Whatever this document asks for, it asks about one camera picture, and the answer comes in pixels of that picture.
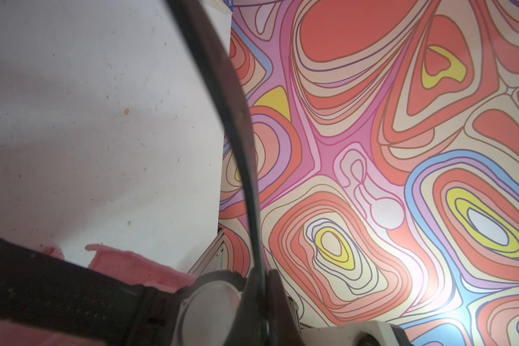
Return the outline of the pink cloth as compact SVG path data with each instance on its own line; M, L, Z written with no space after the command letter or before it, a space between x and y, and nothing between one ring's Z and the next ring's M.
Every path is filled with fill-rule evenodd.
M169 266L160 265L134 252L121 251L104 245L88 245L95 256L88 268L131 285L145 285L174 293L192 285L196 277ZM101 345L57 332L39 330L0 320L0 345Z

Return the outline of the black rugged digital watch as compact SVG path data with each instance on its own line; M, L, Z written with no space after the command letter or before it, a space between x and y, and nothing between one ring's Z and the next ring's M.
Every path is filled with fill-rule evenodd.
M262 252L254 131L239 79L198 1L170 1L218 111L242 179L254 268L226 345L302 345L281 277ZM167 345L183 317L174 294L106 275L0 239L0 319L107 345Z

